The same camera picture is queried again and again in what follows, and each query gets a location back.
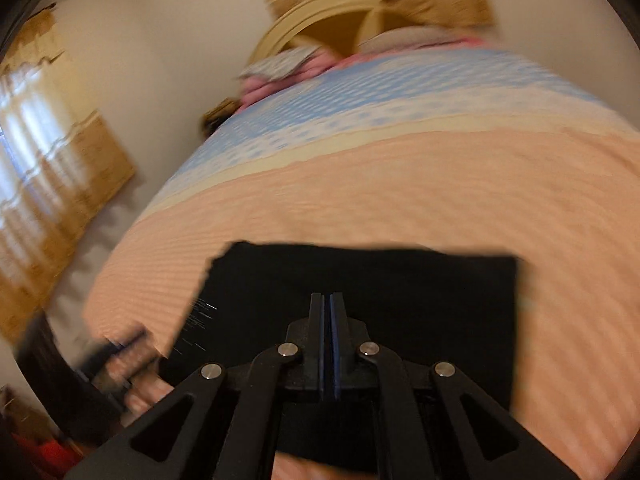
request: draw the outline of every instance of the gray pillow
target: gray pillow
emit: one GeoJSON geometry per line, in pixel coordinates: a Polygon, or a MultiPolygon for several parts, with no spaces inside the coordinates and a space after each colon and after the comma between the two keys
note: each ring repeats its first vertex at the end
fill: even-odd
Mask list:
{"type": "Polygon", "coordinates": [[[268,82],[284,79],[296,72],[306,61],[313,56],[319,46],[299,46],[291,50],[285,50],[277,56],[271,56],[242,70],[240,79],[260,76],[268,82]]]}
{"type": "Polygon", "coordinates": [[[417,25],[383,32],[370,40],[363,41],[358,46],[358,50],[363,54],[381,54],[387,50],[453,43],[459,39],[459,35],[446,28],[437,25],[417,25]]]}

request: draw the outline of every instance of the folded black garment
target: folded black garment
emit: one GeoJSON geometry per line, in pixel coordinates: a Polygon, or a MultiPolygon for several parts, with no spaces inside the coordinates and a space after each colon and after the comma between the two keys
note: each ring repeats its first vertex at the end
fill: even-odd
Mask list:
{"type": "MultiPolygon", "coordinates": [[[[213,260],[161,376],[177,384],[209,362],[249,363],[308,315],[313,292],[342,292],[347,315],[366,323],[372,341],[415,363],[452,362],[508,409],[516,272],[512,256],[238,242],[213,260]]],[[[348,434],[366,408],[297,410],[283,415],[280,450],[353,470],[374,466],[372,439],[348,434]],[[309,431],[324,442],[305,441],[309,431]]]]}

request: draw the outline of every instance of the bed sheet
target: bed sheet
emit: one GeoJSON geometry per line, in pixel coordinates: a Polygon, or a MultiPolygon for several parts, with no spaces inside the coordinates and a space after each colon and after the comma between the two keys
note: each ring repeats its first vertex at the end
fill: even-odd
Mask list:
{"type": "Polygon", "coordinates": [[[513,253],[527,263],[514,415],[602,479],[640,426],[638,138],[499,50],[327,72],[197,150],[113,251],[85,317],[107,336],[142,322],[168,351],[209,260],[235,240],[513,253]]]}

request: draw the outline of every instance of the wooden headboard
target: wooden headboard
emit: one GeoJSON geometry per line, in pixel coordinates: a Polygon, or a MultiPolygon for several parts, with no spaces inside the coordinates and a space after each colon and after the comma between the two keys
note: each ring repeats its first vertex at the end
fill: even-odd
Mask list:
{"type": "Polygon", "coordinates": [[[316,44],[342,57],[358,45],[399,27],[419,25],[385,10],[382,0],[307,0],[284,14],[263,36],[249,63],[296,46],[316,44]]]}

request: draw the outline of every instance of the silver pin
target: silver pin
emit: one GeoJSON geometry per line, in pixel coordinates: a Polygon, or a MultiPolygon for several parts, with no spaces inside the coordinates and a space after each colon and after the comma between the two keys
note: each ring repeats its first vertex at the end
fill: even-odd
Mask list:
{"type": "Polygon", "coordinates": [[[451,377],[454,373],[456,373],[456,367],[451,363],[443,361],[436,364],[436,373],[440,377],[451,377]]]}
{"type": "Polygon", "coordinates": [[[200,375],[205,379],[217,379],[222,375],[222,367],[216,364],[204,365],[200,370],[200,375]]]}
{"type": "Polygon", "coordinates": [[[364,355],[375,355],[380,352],[380,347],[371,341],[367,341],[360,345],[360,352],[364,355]]]}
{"type": "Polygon", "coordinates": [[[293,343],[282,343],[278,346],[278,354],[283,357],[291,357],[298,353],[298,347],[293,343]]]}

